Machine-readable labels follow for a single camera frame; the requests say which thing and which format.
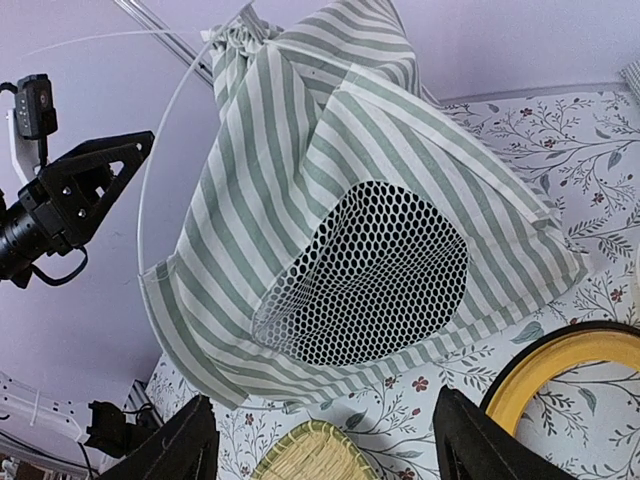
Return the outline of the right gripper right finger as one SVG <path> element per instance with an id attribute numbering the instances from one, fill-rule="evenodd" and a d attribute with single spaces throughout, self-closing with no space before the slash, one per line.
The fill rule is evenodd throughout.
<path id="1" fill-rule="evenodd" d="M 571 476 L 511 437 L 457 389 L 443 387 L 433 412 L 442 479 L 561 480 Z"/>

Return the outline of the checkered grey cushion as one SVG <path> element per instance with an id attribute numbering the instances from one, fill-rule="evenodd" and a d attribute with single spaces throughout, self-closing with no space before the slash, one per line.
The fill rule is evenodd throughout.
<path id="1" fill-rule="evenodd" d="M 637 103 L 640 102 L 640 61 L 634 60 L 619 72 Z"/>

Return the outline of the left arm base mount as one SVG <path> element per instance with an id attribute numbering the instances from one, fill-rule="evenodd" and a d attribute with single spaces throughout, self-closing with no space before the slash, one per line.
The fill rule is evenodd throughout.
<path id="1" fill-rule="evenodd" d="M 83 446 L 121 459 L 142 446 L 163 425 L 155 407 L 147 402 L 137 410 L 124 411 L 110 402 L 88 405 L 91 422 Z"/>

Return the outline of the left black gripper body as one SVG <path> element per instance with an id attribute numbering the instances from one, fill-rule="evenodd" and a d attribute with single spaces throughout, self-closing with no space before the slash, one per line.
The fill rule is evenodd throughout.
<path id="1" fill-rule="evenodd" d="M 60 278 L 44 273 L 35 261 L 44 254 L 86 253 L 86 244 L 106 216 L 100 202 L 109 187 L 108 169 L 91 169 L 68 178 L 61 190 L 61 205 L 39 179 L 23 187 L 11 207 L 1 207 L 1 279 L 20 289 L 25 289 L 33 276 L 51 287 L 74 280 L 86 268 L 88 257 Z"/>

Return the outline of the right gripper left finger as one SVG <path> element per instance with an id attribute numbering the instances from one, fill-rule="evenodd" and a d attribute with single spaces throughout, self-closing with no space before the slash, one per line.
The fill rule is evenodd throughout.
<path id="1" fill-rule="evenodd" d="M 103 480 L 215 480 L 220 434 L 208 397 L 197 395 Z"/>

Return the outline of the striped green white pet tent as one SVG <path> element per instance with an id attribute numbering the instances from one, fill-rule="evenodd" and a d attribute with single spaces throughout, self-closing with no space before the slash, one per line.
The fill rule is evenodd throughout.
<path id="1" fill-rule="evenodd" d="M 560 216 L 435 106 L 393 4 L 203 35 L 220 126 L 174 252 L 140 278 L 198 390 L 319 404 L 443 359 L 588 272 Z"/>

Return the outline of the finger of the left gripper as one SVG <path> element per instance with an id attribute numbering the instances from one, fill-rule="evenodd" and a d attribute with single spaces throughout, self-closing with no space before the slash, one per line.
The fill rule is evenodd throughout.
<path id="1" fill-rule="evenodd" d="M 92 239 L 154 140 L 150 131 L 88 140 L 47 166 L 47 193 L 66 239 Z"/>

